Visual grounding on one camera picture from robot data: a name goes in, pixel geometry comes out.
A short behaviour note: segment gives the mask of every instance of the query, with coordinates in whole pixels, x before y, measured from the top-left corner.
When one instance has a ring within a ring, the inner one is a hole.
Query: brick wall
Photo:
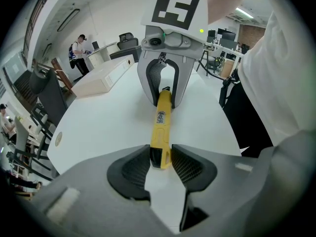
[[[249,45],[250,48],[258,42],[259,39],[265,34],[265,28],[249,25],[240,25],[238,42],[240,44]]]

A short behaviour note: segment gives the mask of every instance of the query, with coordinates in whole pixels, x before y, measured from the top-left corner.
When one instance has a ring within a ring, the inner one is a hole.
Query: desk
[[[108,93],[76,99],[67,109],[47,152],[60,174],[85,159],[150,144],[156,107],[143,92],[137,64],[126,71]],[[172,67],[163,69],[160,90],[172,86],[173,77]],[[62,139],[56,147],[60,132]],[[237,140],[223,110],[195,70],[181,104],[172,110],[170,144],[240,156]],[[145,189],[151,194],[151,208],[155,214],[171,230],[177,230],[185,187],[173,167],[167,170],[150,168]]]
[[[216,48],[222,47],[222,48],[223,48],[223,52],[225,52],[224,58],[226,58],[227,53],[230,53],[230,54],[233,54],[233,55],[236,56],[236,59],[235,59],[235,61],[234,61],[234,64],[233,64],[233,68],[232,68],[231,73],[232,73],[232,72],[234,71],[234,69],[237,67],[237,63],[238,63],[239,58],[242,58],[242,57],[244,56],[242,53],[239,53],[239,52],[237,52],[237,51],[233,51],[233,50],[231,50],[231,49],[228,49],[228,48],[223,47],[223,46],[218,45],[218,44],[206,43],[206,45],[207,45],[207,46],[214,46],[214,47],[216,47]]]
[[[118,50],[119,48],[117,46],[117,42],[113,42],[102,48],[94,50],[91,54],[87,55],[87,60],[89,60],[92,67],[95,68],[96,66],[109,61],[111,59],[110,54]]]

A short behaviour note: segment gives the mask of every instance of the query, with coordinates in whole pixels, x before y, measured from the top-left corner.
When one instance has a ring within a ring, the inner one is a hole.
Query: yellow tool
[[[171,165],[169,131],[171,116],[171,92],[166,87],[159,95],[154,130],[150,143],[150,160],[153,167],[166,169]]]

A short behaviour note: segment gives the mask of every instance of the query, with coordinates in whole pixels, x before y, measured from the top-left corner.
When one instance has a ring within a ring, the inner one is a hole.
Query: backpack
[[[70,67],[73,69],[75,67],[75,62],[74,62],[74,59],[75,59],[75,54],[73,53],[73,44],[71,44],[71,46],[68,48],[68,57],[69,57],[69,63],[70,63]]]

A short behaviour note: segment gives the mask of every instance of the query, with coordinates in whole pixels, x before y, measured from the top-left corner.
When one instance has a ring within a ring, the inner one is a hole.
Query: person
[[[85,36],[81,34],[79,38],[73,43],[73,53],[75,55],[74,63],[76,67],[79,69],[80,73],[85,76],[89,73],[89,69],[84,62],[82,54],[86,53],[87,50],[82,48],[82,42],[85,40]]]
[[[0,104],[0,112],[1,112],[1,126],[4,132],[8,135],[9,140],[16,145],[16,131],[15,124],[11,123],[9,119],[6,117],[6,106],[5,104]]]
[[[15,187],[15,185],[18,186],[23,186],[31,189],[36,189],[39,190],[42,186],[42,182],[30,182],[30,181],[25,181],[21,178],[17,178],[11,174],[9,170],[5,172],[5,177],[7,178],[7,181],[11,188],[15,191],[20,191],[18,188]]]
[[[209,24],[242,0],[207,0]],[[316,128],[314,44],[288,0],[269,0],[273,12],[264,36],[238,67],[236,84],[223,107],[243,156],[258,157],[300,130]]]

